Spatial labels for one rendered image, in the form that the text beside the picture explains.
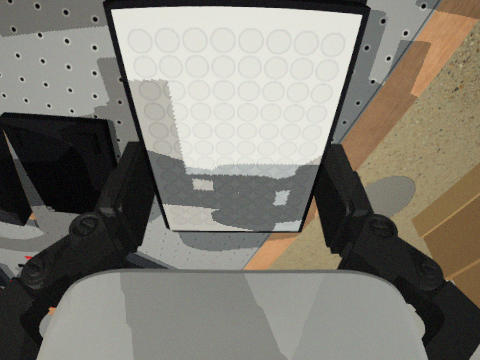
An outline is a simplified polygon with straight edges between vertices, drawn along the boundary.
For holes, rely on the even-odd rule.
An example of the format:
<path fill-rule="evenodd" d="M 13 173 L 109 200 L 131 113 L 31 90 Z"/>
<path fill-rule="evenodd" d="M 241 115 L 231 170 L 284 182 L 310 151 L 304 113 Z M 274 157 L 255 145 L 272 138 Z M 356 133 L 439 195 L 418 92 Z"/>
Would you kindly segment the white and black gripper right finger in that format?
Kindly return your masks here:
<path fill-rule="evenodd" d="M 392 283 L 424 322 L 428 360 L 469 360 L 480 344 L 480 309 L 438 263 L 398 237 L 391 219 L 374 214 L 341 144 L 330 145 L 314 197 L 326 246 L 342 258 L 337 270 Z"/>

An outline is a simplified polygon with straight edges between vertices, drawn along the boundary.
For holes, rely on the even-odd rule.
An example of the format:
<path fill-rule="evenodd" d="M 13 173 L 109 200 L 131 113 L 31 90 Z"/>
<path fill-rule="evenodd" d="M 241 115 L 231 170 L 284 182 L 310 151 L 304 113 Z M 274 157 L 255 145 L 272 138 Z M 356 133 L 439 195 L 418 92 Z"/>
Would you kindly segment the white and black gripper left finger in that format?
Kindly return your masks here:
<path fill-rule="evenodd" d="M 74 282 L 130 268 L 126 256 L 143 243 L 154 197 L 140 142 L 129 141 L 94 211 L 77 216 L 68 235 L 29 259 L 0 291 L 0 360 L 37 359 L 40 323 Z"/>

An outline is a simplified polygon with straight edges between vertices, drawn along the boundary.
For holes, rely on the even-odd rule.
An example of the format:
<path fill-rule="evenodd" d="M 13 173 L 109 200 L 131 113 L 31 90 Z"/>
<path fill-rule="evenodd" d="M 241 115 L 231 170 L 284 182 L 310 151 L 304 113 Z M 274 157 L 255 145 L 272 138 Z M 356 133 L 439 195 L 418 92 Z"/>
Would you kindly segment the white well plate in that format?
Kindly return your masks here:
<path fill-rule="evenodd" d="M 166 228 L 301 233 L 367 0 L 102 3 Z"/>

